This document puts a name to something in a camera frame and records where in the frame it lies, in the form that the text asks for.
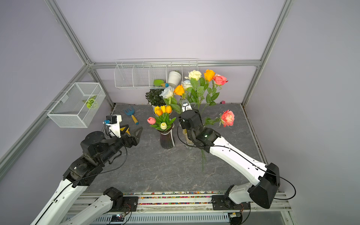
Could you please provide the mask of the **cream tulip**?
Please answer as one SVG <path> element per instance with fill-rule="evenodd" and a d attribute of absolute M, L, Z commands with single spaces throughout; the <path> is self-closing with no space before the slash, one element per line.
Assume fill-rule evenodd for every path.
<path fill-rule="evenodd" d="M 163 131 L 166 131 L 166 130 L 167 130 L 167 127 L 168 127 L 168 125 L 167 125 L 166 122 L 161 123 L 160 126 L 159 126 L 159 128 L 160 128 L 161 130 L 163 130 Z"/>

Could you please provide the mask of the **yellow tulip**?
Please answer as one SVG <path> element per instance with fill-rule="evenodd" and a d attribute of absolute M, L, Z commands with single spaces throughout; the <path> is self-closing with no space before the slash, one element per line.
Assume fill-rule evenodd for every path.
<path fill-rule="evenodd" d="M 166 106 L 161 106 L 160 109 L 162 111 L 162 115 L 161 115 L 162 122 L 165 122 L 167 118 Z"/>
<path fill-rule="evenodd" d="M 162 123 L 162 119 L 161 119 L 162 111 L 161 111 L 160 107 L 161 106 L 156 106 L 154 108 L 155 118 L 157 118 L 157 121 L 158 121 L 159 124 Z"/>

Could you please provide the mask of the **pink tulip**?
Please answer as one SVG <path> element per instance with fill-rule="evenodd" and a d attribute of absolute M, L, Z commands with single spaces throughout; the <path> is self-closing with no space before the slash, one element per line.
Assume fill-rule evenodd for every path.
<path fill-rule="evenodd" d="M 159 128 L 159 123 L 157 121 L 157 118 L 153 118 L 153 117 L 149 117 L 147 119 L 147 122 L 150 124 L 151 127 L 153 128 Z"/>

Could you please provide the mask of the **white rose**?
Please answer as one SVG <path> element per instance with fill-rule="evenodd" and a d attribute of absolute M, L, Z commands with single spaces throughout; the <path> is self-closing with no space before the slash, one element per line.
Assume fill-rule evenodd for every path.
<path fill-rule="evenodd" d="M 188 88 L 193 87 L 190 80 L 185 80 L 181 84 L 182 84 L 184 90 L 187 90 Z"/>

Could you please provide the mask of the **pink rose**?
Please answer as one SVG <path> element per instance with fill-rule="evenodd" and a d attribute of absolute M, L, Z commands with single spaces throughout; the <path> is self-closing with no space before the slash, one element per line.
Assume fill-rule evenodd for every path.
<path fill-rule="evenodd" d="M 213 101 L 211 102 L 211 104 L 209 106 L 214 106 L 216 105 L 215 100 L 217 100 L 217 98 L 219 97 L 220 93 L 219 91 L 222 89 L 222 86 L 228 83 L 228 79 L 222 75 L 216 74 L 215 73 L 215 77 L 214 77 L 214 82 L 215 82 L 215 94 L 213 95 Z"/>
<path fill-rule="evenodd" d="M 205 126 L 208 125 L 215 125 L 215 124 L 219 124 L 219 126 L 223 126 L 223 127 L 231 127 L 234 125 L 234 121 L 235 121 L 235 115 L 232 111 L 227 110 L 225 112 L 223 112 L 222 114 L 220 114 L 218 117 L 216 117 L 215 119 L 211 119 L 210 117 L 206 117 L 205 118 Z"/>

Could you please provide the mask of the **orange rose tall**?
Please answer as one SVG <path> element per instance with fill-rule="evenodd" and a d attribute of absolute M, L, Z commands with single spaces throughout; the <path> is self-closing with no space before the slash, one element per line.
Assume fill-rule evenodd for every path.
<path fill-rule="evenodd" d="M 207 107 L 213 101 L 213 95 L 215 94 L 215 82 L 214 82 L 215 72 L 213 70 L 206 70 L 203 76 L 200 78 L 200 102 L 205 101 L 205 106 Z"/>

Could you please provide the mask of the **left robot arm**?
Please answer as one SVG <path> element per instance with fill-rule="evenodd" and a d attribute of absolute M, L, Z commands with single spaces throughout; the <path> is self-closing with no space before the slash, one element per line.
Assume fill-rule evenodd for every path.
<path fill-rule="evenodd" d="M 121 136 L 105 138 L 102 131 L 89 133 L 81 142 L 83 155 L 75 160 L 66 170 L 56 191 L 33 220 L 34 225 L 89 225 L 95 219 L 108 212 L 132 212 L 137 207 L 135 197 L 125 198 L 124 194 L 114 187 L 106 189 L 94 203 L 63 222 L 63 218 L 75 200 L 101 174 L 106 163 L 112 164 L 111 158 L 121 156 L 121 148 L 129 149 L 140 142 L 142 127 L 135 130 L 133 136 L 121 132 Z"/>

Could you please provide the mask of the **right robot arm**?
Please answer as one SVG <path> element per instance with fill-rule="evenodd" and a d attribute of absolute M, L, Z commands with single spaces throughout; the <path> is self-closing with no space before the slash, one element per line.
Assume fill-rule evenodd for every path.
<path fill-rule="evenodd" d="M 265 209 L 271 207 L 280 187 L 278 166 L 266 165 L 235 148 L 220 133 L 205 127 L 197 110 L 182 112 L 179 122 L 195 147 L 224 160 L 248 180 L 244 185 L 232 185 L 223 195 L 230 207 L 248 201 Z"/>

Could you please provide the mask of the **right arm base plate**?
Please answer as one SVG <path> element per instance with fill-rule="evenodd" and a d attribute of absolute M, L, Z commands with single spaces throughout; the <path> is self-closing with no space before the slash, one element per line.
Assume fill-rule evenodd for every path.
<path fill-rule="evenodd" d="M 230 198 L 225 197 L 224 195 L 211 196 L 211 204 L 214 211 L 243 211 L 249 210 L 251 206 L 249 202 L 236 204 Z"/>

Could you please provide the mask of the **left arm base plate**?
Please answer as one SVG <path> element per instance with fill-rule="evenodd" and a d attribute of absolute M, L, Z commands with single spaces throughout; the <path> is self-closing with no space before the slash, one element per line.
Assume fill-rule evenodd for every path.
<path fill-rule="evenodd" d="M 123 196 L 116 199 L 112 212 L 136 212 L 139 198 L 137 196 Z"/>

